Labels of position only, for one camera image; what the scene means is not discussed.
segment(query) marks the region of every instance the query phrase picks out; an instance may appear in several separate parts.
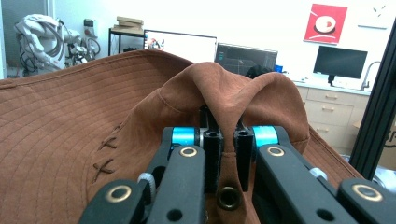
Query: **white wall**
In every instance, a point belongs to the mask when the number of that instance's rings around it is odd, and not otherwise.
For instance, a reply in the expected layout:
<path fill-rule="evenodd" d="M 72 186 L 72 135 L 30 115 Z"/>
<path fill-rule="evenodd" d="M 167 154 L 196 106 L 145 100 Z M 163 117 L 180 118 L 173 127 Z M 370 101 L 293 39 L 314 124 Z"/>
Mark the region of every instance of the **white wall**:
<path fill-rule="evenodd" d="M 54 15 L 69 29 L 82 33 L 84 19 L 95 19 L 99 25 L 99 57 L 107 56 L 108 28 L 117 23 L 118 15 L 142 19 L 144 28 L 197 35 L 214 35 L 219 42 L 278 50 L 276 63 L 293 76 L 309 77 L 318 43 L 304 42 L 304 34 L 313 3 L 348 7 L 344 29 L 337 47 L 369 52 L 363 77 L 369 63 L 380 61 L 387 45 L 396 12 L 394 0 L 384 0 L 393 13 L 388 29 L 358 27 L 365 7 L 379 0 L 52 0 Z M 370 75 L 374 80 L 377 68 Z"/>

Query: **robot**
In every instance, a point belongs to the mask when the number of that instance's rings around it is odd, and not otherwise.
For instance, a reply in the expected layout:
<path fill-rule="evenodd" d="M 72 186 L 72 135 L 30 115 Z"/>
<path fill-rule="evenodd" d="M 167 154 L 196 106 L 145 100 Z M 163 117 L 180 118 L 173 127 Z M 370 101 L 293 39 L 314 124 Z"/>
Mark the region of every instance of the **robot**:
<path fill-rule="evenodd" d="M 61 70 L 70 65 L 65 59 L 71 59 L 71 64 L 86 63 L 87 49 L 81 46 L 79 32 L 67 29 L 61 20 L 50 16 L 32 14 L 24 17 L 14 25 L 17 40 L 20 44 L 21 63 L 25 70 L 30 68 Z"/>

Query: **stitching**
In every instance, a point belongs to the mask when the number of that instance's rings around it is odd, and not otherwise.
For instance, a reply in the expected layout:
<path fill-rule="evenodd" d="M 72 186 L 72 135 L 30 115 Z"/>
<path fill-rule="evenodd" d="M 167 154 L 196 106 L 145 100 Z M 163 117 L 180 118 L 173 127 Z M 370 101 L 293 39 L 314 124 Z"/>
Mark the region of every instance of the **stitching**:
<path fill-rule="evenodd" d="M 104 147 L 117 148 L 117 146 L 112 143 L 116 139 L 117 139 L 117 137 L 114 137 L 114 136 L 109 136 L 109 137 L 105 138 L 105 140 L 102 141 L 101 145 L 99 146 L 99 148 L 97 150 L 99 151 Z"/>
<path fill-rule="evenodd" d="M 113 159 L 108 159 L 107 161 L 105 161 L 102 165 L 98 165 L 97 163 L 93 164 L 93 167 L 97 170 L 96 175 L 93 177 L 92 183 L 95 183 L 96 180 L 99 177 L 100 173 L 105 173 L 105 174 L 113 174 L 115 172 L 115 170 L 110 170 L 107 169 L 106 166 L 111 163 L 113 161 Z"/>

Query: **white cabinet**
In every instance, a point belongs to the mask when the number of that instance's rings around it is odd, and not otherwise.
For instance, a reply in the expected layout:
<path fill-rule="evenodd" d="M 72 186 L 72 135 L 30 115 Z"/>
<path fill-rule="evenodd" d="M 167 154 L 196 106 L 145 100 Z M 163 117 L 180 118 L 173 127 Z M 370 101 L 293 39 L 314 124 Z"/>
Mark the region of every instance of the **white cabinet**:
<path fill-rule="evenodd" d="M 297 87 L 309 124 L 341 154 L 352 152 L 369 96 L 314 87 Z"/>

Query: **brass grommet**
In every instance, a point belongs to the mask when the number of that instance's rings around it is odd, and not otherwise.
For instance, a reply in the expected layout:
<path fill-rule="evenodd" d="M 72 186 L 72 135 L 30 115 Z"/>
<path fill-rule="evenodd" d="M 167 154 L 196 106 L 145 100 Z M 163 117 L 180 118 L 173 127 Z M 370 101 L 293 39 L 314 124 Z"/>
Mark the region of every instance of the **brass grommet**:
<path fill-rule="evenodd" d="M 184 147 L 180 150 L 180 155 L 184 157 L 193 157 L 198 153 L 197 149 L 193 147 Z"/>
<path fill-rule="evenodd" d="M 352 186 L 353 191 L 358 194 L 361 198 L 371 202 L 381 202 L 383 197 L 378 190 L 373 189 L 370 186 L 357 184 Z"/>
<path fill-rule="evenodd" d="M 110 203 L 120 203 L 126 200 L 132 193 L 132 189 L 126 185 L 119 185 L 110 189 L 106 194 L 106 200 Z"/>
<path fill-rule="evenodd" d="M 217 203 L 218 206 L 227 211 L 233 211 L 241 204 L 240 192 L 232 187 L 224 187 L 219 190 Z"/>
<path fill-rule="evenodd" d="M 271 156 L 283 156 L 285 155 L 285 151 L 279 147 L 268 147 L 267 152 Z"/>

